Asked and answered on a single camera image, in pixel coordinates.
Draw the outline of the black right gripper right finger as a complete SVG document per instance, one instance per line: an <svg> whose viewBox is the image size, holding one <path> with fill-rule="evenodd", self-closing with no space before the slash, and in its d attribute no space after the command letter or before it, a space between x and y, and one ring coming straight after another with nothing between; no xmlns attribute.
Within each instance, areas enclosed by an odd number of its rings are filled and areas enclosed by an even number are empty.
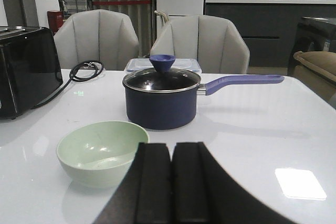
<svg viewBox="0 0 336 224"><path fill-rule="evenodd" d="M203 142L177 143L173 152L176 223L291 223L240 186Z"/></svg>

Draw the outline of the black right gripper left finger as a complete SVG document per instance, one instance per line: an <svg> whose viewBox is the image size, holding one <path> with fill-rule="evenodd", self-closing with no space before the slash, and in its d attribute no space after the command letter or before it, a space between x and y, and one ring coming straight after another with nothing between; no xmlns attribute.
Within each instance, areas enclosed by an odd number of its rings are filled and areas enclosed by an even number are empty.
<svg viewBox="0 0 336 224"><path fill-rule="evenodd" d="M96 223L171 223L171 161L165 144L139 144Z"/></svg>

